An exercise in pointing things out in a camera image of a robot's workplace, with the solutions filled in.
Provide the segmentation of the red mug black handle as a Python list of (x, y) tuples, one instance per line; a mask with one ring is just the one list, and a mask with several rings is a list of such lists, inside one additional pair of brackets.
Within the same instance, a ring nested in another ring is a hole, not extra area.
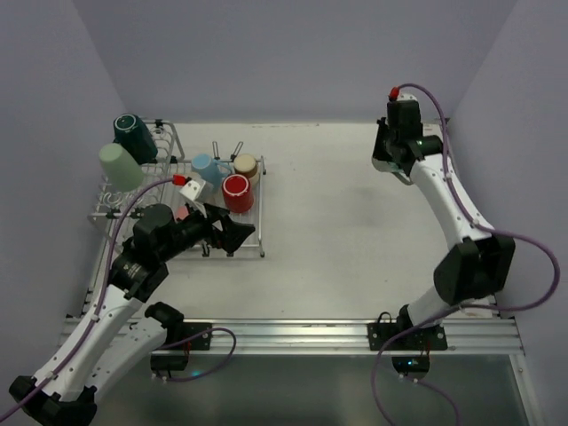
[(254, 194), (249, 179), (241, 174), (225, 178), (221, 186), (225, 206), (232, 213), (245, 213), (254, 204)]

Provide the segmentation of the light blue mug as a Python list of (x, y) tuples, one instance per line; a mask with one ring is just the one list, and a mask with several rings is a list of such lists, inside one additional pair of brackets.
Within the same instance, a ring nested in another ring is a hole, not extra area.
[(195, 155), (191, 160), (191, 168), (194, 173), (213, 186), (214, 192), (217, 192), (223, 181), (233, 174), (233, 168), (229, 163), (221, 162), (209, 154)]

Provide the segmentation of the pale green mug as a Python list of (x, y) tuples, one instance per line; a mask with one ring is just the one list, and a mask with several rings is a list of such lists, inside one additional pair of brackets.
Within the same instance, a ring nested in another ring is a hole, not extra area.
[(391, 174), (403, 185), (411, 186), (414, 184), (403, 170), (393, 162), (381, 161), (373, 157), (372, 164), (377, 171)]

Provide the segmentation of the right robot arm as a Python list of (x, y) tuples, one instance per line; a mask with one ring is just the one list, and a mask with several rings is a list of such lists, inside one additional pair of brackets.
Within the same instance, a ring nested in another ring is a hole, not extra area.
[(438, 324), (438, 314), (463, 302), (503, 290), (516, 243), (493, 233), (465, 193), (439, 135), (424, 131), (416, 97), (391, 95), (377, 122), (372, 164), (406, 185), (416, 185), (429, 203), (448, 252), (433, 273), (433, 286), (397, 317), (399, 330)]

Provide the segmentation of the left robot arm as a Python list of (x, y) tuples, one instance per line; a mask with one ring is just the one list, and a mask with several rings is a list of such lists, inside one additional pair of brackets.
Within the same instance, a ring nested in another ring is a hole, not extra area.
[(212, 205), (182, 220), (165, 204), (143, 209), (106, 273), (98, 301), (43, 367), (14, 380), (12, 397), (42, 425), (90, 424), (107, 392), (182, 326), (181, 312), (156, 303), (126, 336), (118, 335), (165, 281), (169, 260), (201, 241), (232, 254), (255, 230)]

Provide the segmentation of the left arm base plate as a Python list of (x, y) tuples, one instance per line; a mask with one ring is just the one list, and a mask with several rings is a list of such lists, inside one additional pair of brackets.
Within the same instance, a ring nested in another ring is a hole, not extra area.
[(208, 322), (179, 322), (168, 329), (162, 348), (173, 351), (208, 351), (212, 337)]

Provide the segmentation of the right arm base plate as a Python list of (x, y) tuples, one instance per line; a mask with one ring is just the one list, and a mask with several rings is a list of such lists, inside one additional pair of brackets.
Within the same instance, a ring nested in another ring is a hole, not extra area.
[[(393, 322), (367, 323), (367, 339), (371, 351), (379, 351), (393, 336), (400, 332)], [(387, 351), (446, 351), (448, 344), (443, 327), (420, 328), (399, 337), (387, 347)]]

